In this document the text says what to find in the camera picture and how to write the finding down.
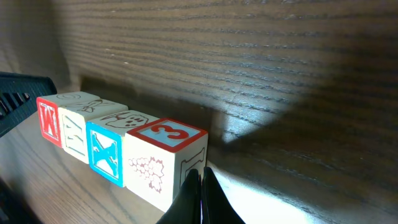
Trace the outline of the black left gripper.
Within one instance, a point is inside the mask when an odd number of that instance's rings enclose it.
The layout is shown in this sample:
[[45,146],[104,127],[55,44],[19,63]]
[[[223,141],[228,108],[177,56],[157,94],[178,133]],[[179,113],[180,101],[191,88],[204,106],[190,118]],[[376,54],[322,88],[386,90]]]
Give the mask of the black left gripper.
[[49,77],[1,72],[1,137],[37,111],[38,97],[56,93]]

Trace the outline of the red letter wooden block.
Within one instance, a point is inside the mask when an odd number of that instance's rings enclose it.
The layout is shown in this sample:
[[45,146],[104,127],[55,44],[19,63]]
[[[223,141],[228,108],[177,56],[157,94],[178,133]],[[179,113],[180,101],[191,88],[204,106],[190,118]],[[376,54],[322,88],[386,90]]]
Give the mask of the red letter wooden block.
[[56,146],[62,147],[58,108],[98,99],[98,96],[83,91],[38,97],[36,99],[37,112],[43,137]]

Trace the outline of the yellow M wooden block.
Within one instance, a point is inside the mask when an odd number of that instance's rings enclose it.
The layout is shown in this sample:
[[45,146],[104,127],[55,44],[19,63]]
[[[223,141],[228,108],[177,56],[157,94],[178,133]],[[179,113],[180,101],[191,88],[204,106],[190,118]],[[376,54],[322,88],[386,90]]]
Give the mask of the yellow M wooden block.
[[59,107],[62,148],[73,157],[88,164],[86,123],[92,119],[126,110],[128,110],[126,105],[101,98]]

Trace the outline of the blue X wooden block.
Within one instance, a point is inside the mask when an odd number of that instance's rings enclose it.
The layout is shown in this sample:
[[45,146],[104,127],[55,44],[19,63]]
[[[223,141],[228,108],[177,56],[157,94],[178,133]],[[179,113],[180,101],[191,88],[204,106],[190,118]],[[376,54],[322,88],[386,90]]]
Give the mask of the blue X wooden block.
[[123,141],[134,128],[158,120],[139,111],[121,111],[86,123],[86,141],[91,169],[118,187],[125,187]]

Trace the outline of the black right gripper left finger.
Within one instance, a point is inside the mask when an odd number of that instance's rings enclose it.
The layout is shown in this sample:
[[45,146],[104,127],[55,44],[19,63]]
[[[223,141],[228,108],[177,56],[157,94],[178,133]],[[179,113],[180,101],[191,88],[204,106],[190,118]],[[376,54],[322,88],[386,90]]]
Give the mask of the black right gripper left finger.
[[170,208],[157,224],[200,224],[201,179],[197,169],[188,173]]

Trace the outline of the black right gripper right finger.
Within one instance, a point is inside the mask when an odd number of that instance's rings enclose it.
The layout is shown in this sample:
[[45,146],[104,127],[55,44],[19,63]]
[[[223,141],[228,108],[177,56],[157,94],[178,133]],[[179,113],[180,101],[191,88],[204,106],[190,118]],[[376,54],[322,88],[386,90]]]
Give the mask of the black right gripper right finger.
[[204,167],[201,184],[203,224],[245,224],[235,212],[210,167]]

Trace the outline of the green sided wooden block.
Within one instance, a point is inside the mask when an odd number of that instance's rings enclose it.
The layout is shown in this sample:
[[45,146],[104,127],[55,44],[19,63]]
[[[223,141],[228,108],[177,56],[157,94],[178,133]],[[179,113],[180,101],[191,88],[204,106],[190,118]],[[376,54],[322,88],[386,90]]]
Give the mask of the green sided wooden block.
[[125,186],[165,212],[189,171],[203,173],[207,149],[207,131],[174,119],[132,129],[123,142]]

